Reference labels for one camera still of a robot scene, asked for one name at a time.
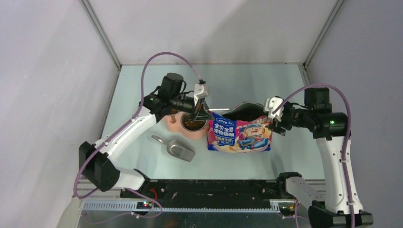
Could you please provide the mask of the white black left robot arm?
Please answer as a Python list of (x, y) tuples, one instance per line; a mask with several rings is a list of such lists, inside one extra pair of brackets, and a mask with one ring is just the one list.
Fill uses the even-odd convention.
[(189, 114), (192, 121), (212, 120), (205, 98), (208, 86), (199, 80), (191, 91), (192, 97), (183, 89), (184, 78), (177, 73), (168, 73), (151, 93), (139, 102), (131, 114), (117, 129), (94, 142), (83, 142), (78, 149), (79, 176), (87, 178), (96, 190), (106, 192), (113, 187), (129, 188), (139, 198), (148, 196), (150, 184), (145, 176), (135, 170), (114, 165), (122, 152), (142, 133), (159, 123), (173, 110)]

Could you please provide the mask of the colourful cat food bag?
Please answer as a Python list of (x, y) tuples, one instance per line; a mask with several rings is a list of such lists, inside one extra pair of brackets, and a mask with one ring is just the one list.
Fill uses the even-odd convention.
[(211, 109), (207, 149), (226, 153), (271, 150), (271, 121), (258, 103), (243, 102), (232, 109)]

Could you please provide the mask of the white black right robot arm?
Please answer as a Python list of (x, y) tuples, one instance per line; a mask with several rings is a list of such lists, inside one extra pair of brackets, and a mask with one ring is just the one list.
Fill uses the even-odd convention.
[(290, 97), (278, 96), (265, 101), (264, 111), (273, 124), (271, 131), (285, 135), (294, 127), (308, 129), (319, 149), (326, 192), (321, 196), (296, 173), (280, 174), (277, 194), (284, 199), (293, 196), (296, 204), (308, 210), (313, 228), (358, 228), (373, 224), (373, 215), (360, 202), (352, 171), (351, 109), (345, 103), (345, 113), (332, 112), (328, 84), (312, 84), (301, 88), (304, 105), (295, 108)]

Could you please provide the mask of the metal food scoop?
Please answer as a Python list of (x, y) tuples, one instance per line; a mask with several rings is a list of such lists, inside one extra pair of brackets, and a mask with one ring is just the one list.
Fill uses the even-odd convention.
[(196, 155), (196, 152), (192, 148), (179, 140), (165, 141), (157, 135), (152, 135), (151, 137), (165, 145), (168, 154), (177, 159), (191, 162)]

